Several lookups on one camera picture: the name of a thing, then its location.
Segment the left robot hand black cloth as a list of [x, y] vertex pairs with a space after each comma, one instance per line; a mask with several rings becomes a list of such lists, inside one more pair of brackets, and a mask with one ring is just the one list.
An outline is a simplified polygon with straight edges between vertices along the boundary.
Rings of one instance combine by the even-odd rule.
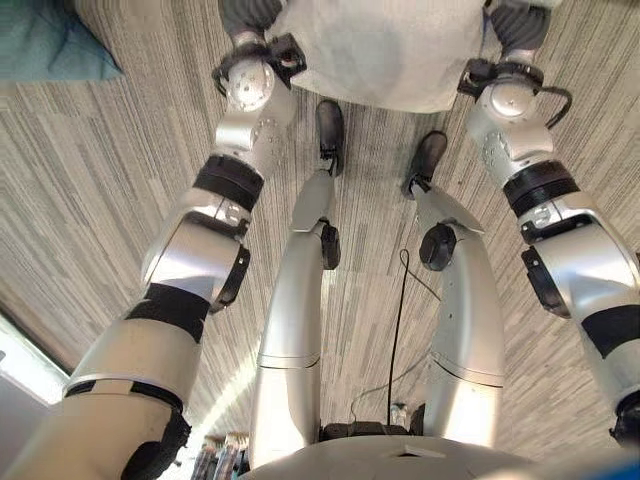
[[275, 23], [283, 3], [280, 0], [219, 0], [218, 10], [230, 37], [244, 31], [262, 35]]

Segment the right robot hand black cloth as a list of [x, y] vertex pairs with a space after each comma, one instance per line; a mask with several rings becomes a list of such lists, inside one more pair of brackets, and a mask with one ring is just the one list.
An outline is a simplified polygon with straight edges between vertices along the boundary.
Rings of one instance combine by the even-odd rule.
[[538, 50], [551, 23], [549, 8], [524, 1], [498, 1], [488, 15], [504, 56], [516, 50]]

